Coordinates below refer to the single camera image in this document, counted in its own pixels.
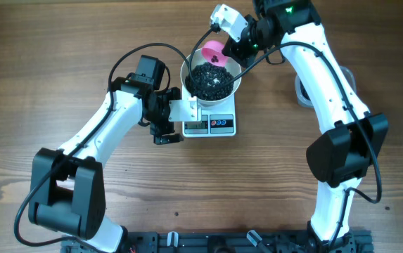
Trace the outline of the pink scoop with blue handle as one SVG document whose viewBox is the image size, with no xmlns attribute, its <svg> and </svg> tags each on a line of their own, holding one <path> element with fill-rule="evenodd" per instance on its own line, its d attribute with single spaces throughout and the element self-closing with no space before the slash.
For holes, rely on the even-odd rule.
<svg viewBox="0 0 403 253">
<path fill-rule="evenodd" d="M 225 67 L 229 57 L 222 53 L 223 49 L 224 44 L 222 42 L 210 40 L 201 48 L 201 54 L 209 64 Z"/>
</svg>

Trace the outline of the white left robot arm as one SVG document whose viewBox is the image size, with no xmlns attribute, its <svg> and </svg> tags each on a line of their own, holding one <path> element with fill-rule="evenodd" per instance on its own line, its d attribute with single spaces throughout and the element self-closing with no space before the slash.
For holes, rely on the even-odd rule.
<svg viewBox="0 0 403 253">
<path fill-rule="evenodd" d="M 168 67 L 142 55 L 133 73 L 108 85 L 102 106 L 83 128 L 57 150 L 42 148 L 34 156 L 30 193 L 22 210 L 30 223 L 63 236 L 83 249 L 133 252 L 128 230 L 105 215 L 103 168 L 126 133 L 135 125 L 149 127 L 157 145 L 178 143 L 169 120 L 170 102 L 178 88 L 160 88 Z"/>
</svg>

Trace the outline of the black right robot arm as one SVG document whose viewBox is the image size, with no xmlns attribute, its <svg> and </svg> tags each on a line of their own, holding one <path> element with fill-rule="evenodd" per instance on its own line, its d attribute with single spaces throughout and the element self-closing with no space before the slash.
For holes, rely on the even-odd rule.
<svg viewBox="0 0 403 253">
<path fill-rule="evenodd" d="M 254 15 L 218 5 L 210 24 L 229 36 L 222 53 L 249 71 L 275 51 L 292 65 L 319 123 L 320 137 L 306 152 L 317 179 L 316 207 L 308 223 L 308 247 L 330 252 L 350 238 L 348 216 L 369 167 L 388 132 L 383 114 L 373 114 L 350 86 L 329 48 L 311 1 L 255 1 Z"/>
</svg>

